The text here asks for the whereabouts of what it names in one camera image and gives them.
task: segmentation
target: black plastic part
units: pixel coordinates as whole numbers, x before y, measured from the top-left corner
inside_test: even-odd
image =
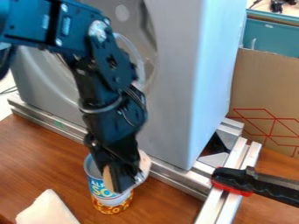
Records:
[[[271,0],[271,4],[270,4],[270,10],[272,12],[279,12],[282,13],[282,5],[285,4],[285,1],[281,1],[281,0]]]
[[[212,180],[235,190],[253,192],[299,207],[299,181],[260,174],[250,166],[246,170],[217,168],[212,175]]]
[[[123,193],[134,185],[135,175],[139,172],[139,152],[136,136],[131,135],[105,149],[96,143],[90,133],[86,135],[84,144],[89,148],[101,173],[105,166],[109,167],[112,184],[116,193]]]
[[[0,6],[0,42],[46,49],[65,59],[79,89],[86,145],[95,163],[100,171],[109,166],[117,192],[131,187],[139,172],[136,133],[147,120],[145,96],[131,85],[136,67],[117,46],[111,27],[107,24],[102,42],[89,36],[93,21],[105,17],[73,0],[3,0]],[[0,52],[0,76],[14,49]]]
[[[286,0],[286,2],[287,2],[288,4],[290,4],[290,5],[295,5],[295,4],[298,3],[297,0]]]

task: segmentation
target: cardboard box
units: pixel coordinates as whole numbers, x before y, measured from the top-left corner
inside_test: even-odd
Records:
[[[299,59],[239,49],[228,117],[244,137],[299,158]]]

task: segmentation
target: printed label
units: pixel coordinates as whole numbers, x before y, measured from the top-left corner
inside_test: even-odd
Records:
[[[110,192],[104,186],[103,180],[88,177],[89,191],[102,205],[118,206],[129,196],[129,192],[122,194]]]

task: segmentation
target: white machine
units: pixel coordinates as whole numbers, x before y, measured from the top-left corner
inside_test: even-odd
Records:
[[[241,197],[211,189],[209,177],[218,165],[254,166],[261,149],[246,145],[241,123],[225,119],[246,1],[83,2],[101,9],[143,57],[145,82],[139,84],[149,121],[138,142],[152,156],[151,175],[206,200],[197,223],[232,221]],[[78,93],[63,60],[20,47],[12,72],[20,96],[10,98],[14,113],[81,142]],[[198,158],[215,131],[231,152]]]

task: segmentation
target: wooden table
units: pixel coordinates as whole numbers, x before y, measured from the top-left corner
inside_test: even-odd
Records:
[[[11,115],[0,122],[0,223],[12,223],[45,189],[52,188],[81,223],[193,223],[202,202],[153,178],[135,189],[129,210],[97,212],[87,190],[87,149]],[[299,160],[263,150],[259,172],[299,179]],[[299,223],[299,210],[252,196],[243,199],[234,223]]]

